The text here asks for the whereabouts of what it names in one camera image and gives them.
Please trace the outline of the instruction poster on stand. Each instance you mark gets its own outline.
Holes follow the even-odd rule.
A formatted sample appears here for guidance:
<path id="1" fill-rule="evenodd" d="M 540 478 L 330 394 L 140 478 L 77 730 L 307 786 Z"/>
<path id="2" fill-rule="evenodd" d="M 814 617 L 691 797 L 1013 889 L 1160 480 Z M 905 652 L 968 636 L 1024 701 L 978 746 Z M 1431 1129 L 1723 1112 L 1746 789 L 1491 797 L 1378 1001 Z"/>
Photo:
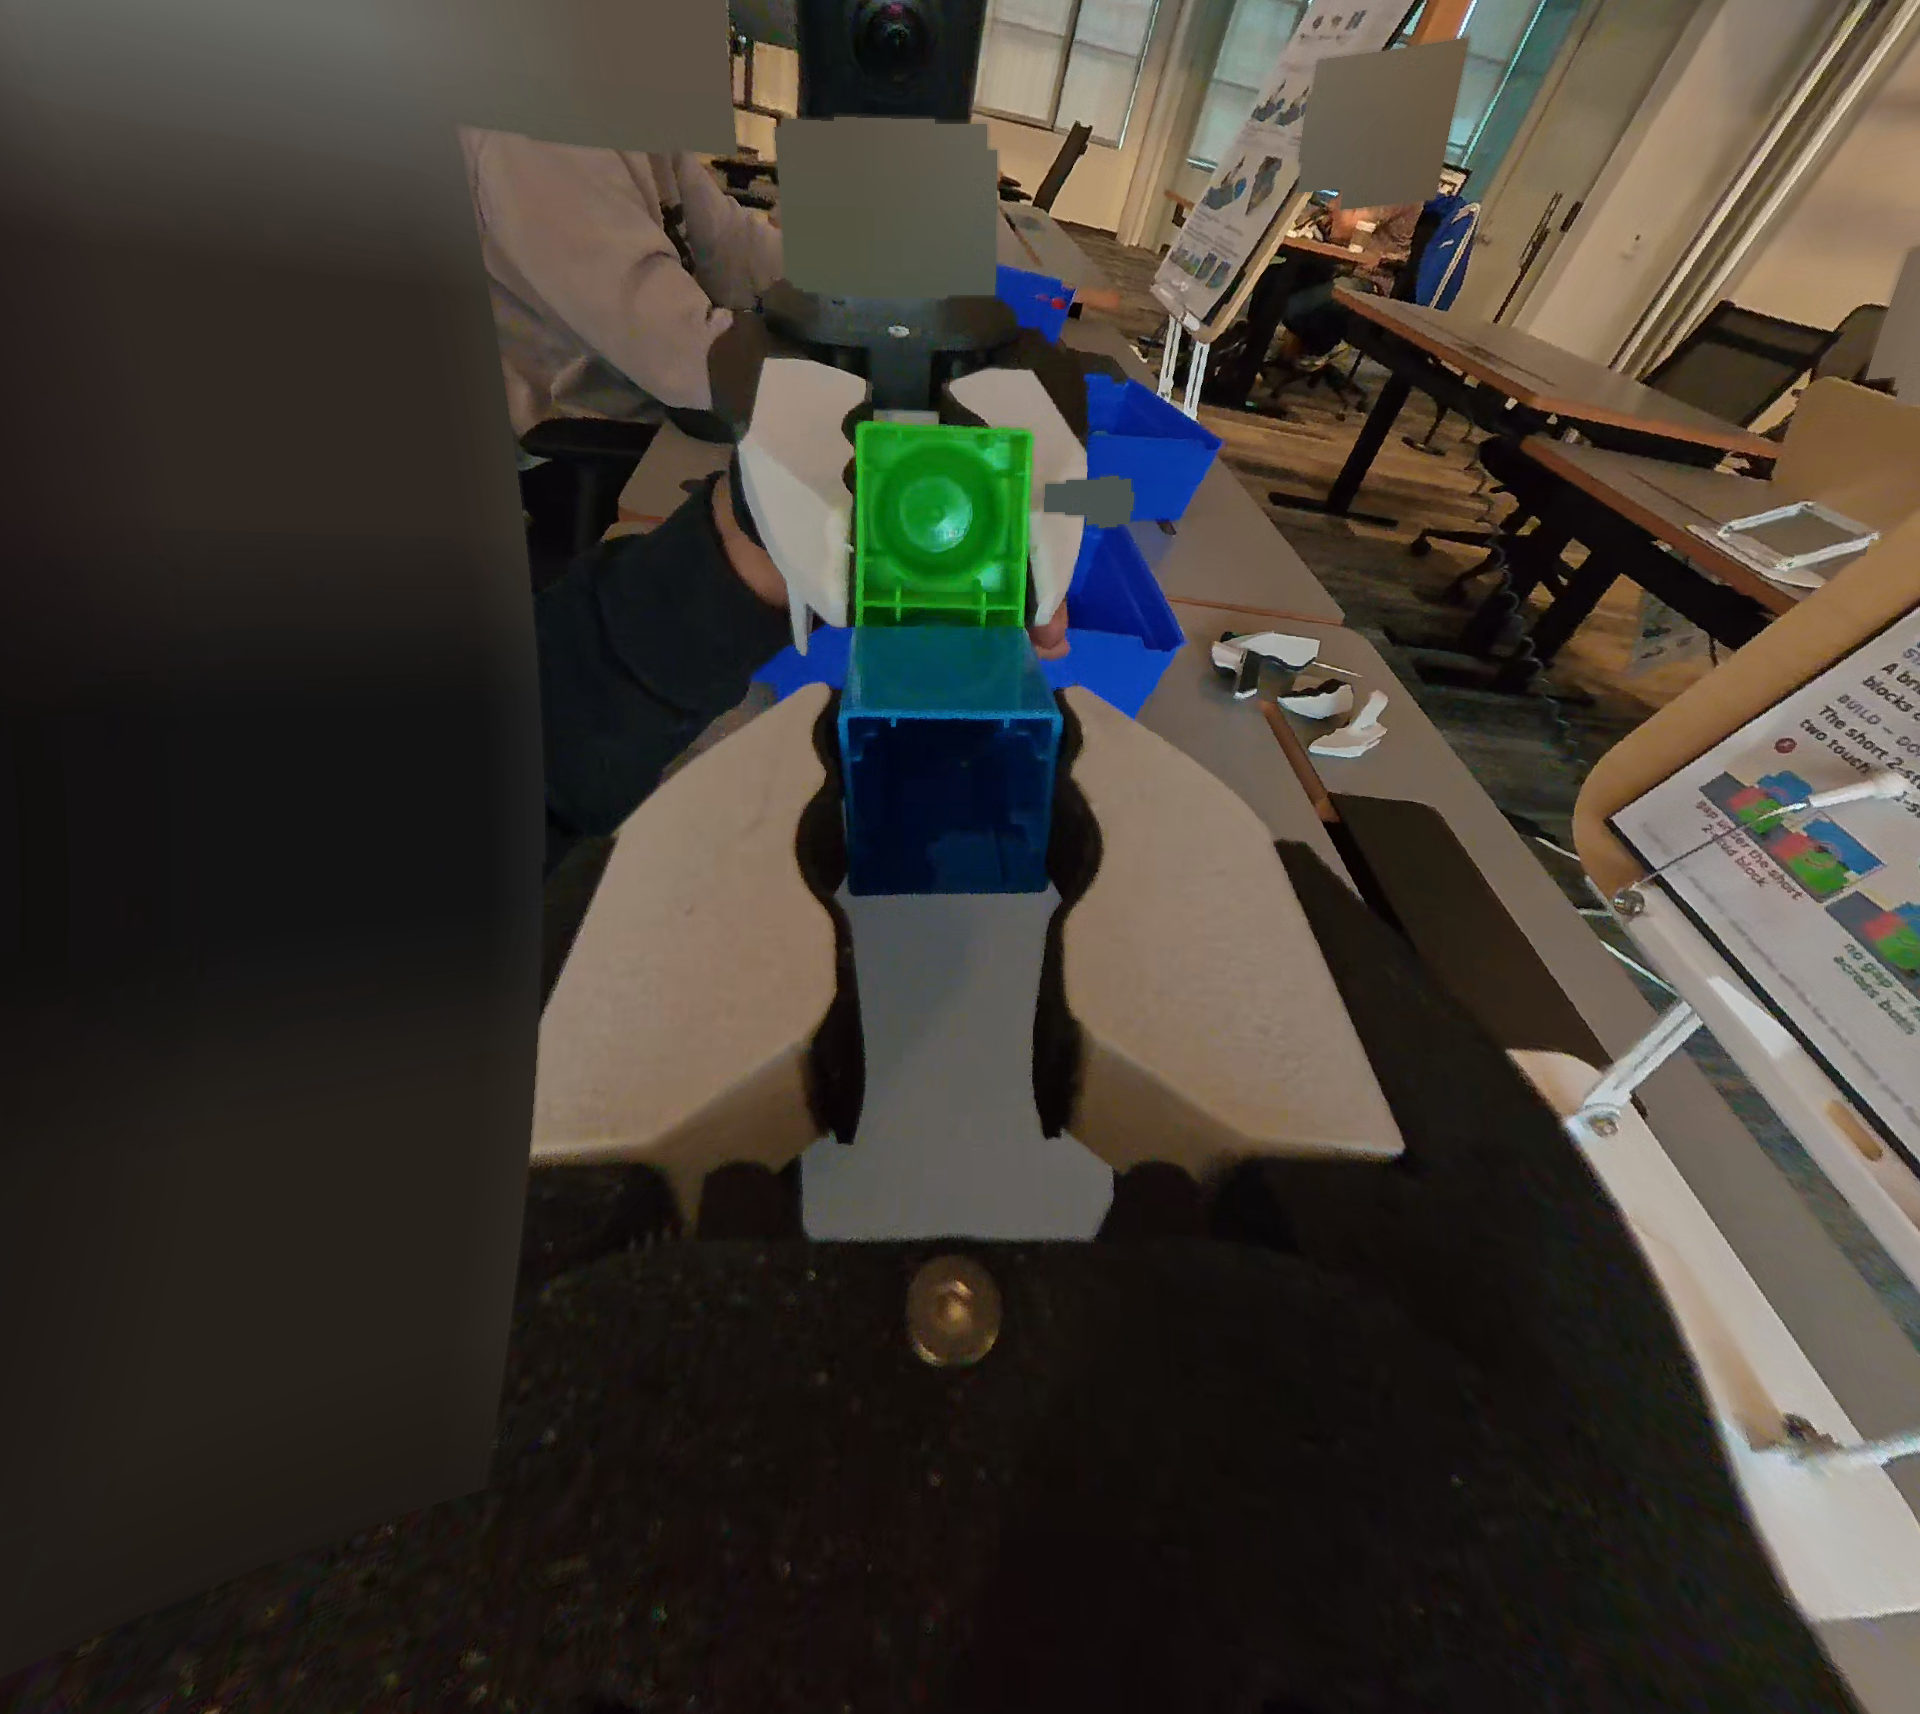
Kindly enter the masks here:
<path id="1" fill-rule="evenodd" d="M 1609 903 L 1646 870 L 1609 832 L 1622 806 L 1713 753 L 1723 738 L 1822 678 L 1858 645 L 1874 645 L 1896 623 L 1907 623 L 1917 607 L 1920 517 L 1907 517 L 1818 595 L 1809 595 L 1613 741 L 1581 777 L 1572 813 L 1575 854 L 1591 889 Z"/>

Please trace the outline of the blue plastic bin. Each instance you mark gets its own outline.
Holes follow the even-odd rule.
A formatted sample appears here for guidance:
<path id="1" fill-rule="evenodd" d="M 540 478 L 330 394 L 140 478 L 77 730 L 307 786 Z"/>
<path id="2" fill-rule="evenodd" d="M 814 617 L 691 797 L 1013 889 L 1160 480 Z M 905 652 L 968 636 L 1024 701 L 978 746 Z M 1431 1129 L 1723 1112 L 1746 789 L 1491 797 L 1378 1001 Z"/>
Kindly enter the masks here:
<path id="1" fill-rule="evenodd" d="M 997 266 L 997 299 L 1017 314 L 1020 330 L 1062 346 L 1078 288 L 1027 266 Z M 1111 358 L 1066 349 L 1062 375 L 1078 375 L 1078 424 L 1088 438 L 1093 478 L 1132 480 L 1132 523 L 1182 523 L 1200 478 L 1214 468 L 1220 438 L 1132 380 Z"/>

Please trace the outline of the beige chair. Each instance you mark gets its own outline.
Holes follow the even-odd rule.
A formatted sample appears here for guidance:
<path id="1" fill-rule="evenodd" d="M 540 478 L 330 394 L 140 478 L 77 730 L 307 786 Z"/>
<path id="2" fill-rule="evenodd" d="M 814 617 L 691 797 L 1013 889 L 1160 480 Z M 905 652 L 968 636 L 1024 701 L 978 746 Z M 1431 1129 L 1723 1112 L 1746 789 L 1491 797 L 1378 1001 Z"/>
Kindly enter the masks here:
<path id="1" fill-rule="evenodd" d="M 1894 535 L 1920 509 L 1920 410 L 1857 380 L 1812 380 L 1787 416 L 1770 484 Z"/>

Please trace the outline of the wooden table frame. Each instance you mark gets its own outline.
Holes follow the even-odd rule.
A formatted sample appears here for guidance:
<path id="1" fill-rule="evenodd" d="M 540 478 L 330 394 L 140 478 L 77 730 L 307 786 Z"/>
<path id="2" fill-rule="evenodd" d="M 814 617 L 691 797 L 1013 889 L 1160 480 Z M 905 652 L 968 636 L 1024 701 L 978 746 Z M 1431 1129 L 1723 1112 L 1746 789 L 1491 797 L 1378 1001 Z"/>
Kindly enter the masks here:
<path id="1" fill-rule="evenodd" d="M 1765 597 L 1713 582 L 1631 517 L 1547 468 L 1544 451 L 1525 451 L 1525 441 L 1572 441 L 1575 451 L 1716 468 L 1728 459 L 1768 459 L 1780 451 L 1775 441 L 1519 330 L 1461 330 L 1451 314 L 1355 287 L 1337 293 L 1337 314 L 1345 346 L 1380 366 L 1387 380 L 1314 509 L 1355 517 L 1359 488 L 1405 396 L 1427 394 L 1483 434 L 1474 459 L 1496 484 L 1513 493 L 1523 517 L 1519 532 L 1486 538 L 1502 582 L 1465 632 L 1453 642 L 1415 645 L 1424 678 L 1525 693 L 1618 577 L 1704 627 L 1716 645 L 1742 645 L 1775 617 Z"/>

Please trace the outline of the printed instruction sheet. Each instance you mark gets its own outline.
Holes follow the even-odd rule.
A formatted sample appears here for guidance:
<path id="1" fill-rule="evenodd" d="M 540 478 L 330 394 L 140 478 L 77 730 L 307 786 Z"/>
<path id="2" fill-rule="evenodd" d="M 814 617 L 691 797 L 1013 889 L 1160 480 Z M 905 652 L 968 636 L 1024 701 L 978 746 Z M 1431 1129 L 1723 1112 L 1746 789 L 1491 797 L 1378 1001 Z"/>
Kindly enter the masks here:
<path id="1" fill-rule="evenodd" d="M 1689 713 L 1601 811 L 1634 890 L 1731 980 L 1917 1174 L 1920 1154 L 1920 617 L 1888 617 L 1800 678 Z"/>

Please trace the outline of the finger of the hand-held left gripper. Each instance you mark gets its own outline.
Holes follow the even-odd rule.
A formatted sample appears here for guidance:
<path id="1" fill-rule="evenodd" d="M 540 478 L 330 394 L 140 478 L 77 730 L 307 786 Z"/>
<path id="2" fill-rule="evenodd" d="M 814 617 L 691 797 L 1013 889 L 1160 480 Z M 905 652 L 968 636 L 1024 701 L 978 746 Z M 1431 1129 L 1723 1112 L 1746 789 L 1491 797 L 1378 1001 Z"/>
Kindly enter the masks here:
<path id="1" fill-rule="evenodd" d="M 758 371 L 736 445 L 733 569 L 783 607 L 806 653 L 811 627 L 848 627 L 850 602 L 850 430 L 872 416 L 869 380 L 803 358 Z"/>
<path id="2" fill-rule="evenodd" d="M 1034 623 L 1044 632 L 1062 617 L 1074 569 L 1084 545 L 1084 513 L 1047 513 L 1044 488 L 1088 480 L 1084 441 L 1047 396 L 1034 371 L 978 371 L 968 375 L 968 414 L 989 430 L 1024 430 L 1034 438 L 1034 498 L 1027 498 L 1027 582 Z"/>

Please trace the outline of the blue mega block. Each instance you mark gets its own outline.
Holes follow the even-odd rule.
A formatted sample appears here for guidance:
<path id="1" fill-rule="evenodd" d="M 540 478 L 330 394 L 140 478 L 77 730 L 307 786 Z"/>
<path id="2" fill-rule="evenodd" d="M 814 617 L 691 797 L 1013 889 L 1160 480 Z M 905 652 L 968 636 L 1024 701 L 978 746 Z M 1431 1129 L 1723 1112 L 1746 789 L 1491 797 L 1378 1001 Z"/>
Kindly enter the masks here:
<path id="1" fill-rule="evenodd" d="M 848 890 L 1044 890 L 1062 728 L 1020 627 L 855 627 L 836 711 Z"/>

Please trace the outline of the blue plastic object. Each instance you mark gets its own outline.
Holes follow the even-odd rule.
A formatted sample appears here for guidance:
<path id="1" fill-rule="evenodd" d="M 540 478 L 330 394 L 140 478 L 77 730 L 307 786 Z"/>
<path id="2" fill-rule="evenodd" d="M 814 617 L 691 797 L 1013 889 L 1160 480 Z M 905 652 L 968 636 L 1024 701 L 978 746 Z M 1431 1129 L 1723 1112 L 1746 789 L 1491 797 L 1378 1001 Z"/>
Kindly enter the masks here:
<path id="1" fill-rule="evenodd" d="M 1070 588 L 1070 652 L 1039 670 L 1052 689 L 1084 688 L 1120 713 L 1141 713 L 1184 632 L 1130 524 L 1088 524 Z M 755 670 L 775 698 L 806 682 L 844 688 L 850 632 L 811 627 L 806 652 L 783 645 Z"/>

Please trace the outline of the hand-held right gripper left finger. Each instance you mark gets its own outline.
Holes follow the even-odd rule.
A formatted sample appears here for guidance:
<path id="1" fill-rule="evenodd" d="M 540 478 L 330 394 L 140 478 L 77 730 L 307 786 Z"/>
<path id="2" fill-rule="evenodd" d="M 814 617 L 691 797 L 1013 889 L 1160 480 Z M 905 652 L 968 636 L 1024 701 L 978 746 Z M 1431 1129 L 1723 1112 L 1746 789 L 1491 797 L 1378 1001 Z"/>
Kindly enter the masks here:
<path id="1" fill-rule="evenodd" d="M 540 1024 L 540 1168 L 783 1168 L 855 1135 L 836 701 L 799 688 L 663 777 L 613 834 Z"/>

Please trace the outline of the clear acrylic stand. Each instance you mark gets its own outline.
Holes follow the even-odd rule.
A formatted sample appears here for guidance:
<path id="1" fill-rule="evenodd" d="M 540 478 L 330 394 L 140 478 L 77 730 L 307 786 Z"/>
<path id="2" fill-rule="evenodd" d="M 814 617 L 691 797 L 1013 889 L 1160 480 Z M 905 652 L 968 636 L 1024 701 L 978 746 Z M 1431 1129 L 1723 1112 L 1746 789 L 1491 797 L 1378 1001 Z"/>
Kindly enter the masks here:
<path id="1" fill-rule="evenodd" d="M 1879 543 L 1877 524 L 1858 524 L 1818 503 L 1782 503 L 1704 535 L 1753 574 L 1804 595 Z"/>

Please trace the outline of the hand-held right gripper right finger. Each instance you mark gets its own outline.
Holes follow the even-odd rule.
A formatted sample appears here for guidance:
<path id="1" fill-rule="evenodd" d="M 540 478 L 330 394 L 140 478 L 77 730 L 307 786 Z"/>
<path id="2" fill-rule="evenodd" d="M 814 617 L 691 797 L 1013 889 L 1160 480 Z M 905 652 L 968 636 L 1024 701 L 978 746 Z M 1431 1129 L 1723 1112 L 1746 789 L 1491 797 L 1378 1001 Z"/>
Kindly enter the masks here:
<path id="1" fill-rule="evenodd" d="M 1111 1174 L 1405 1154 L 1266 819 L 1093 689 L 1062 693 L 1037 1118 Z"/>

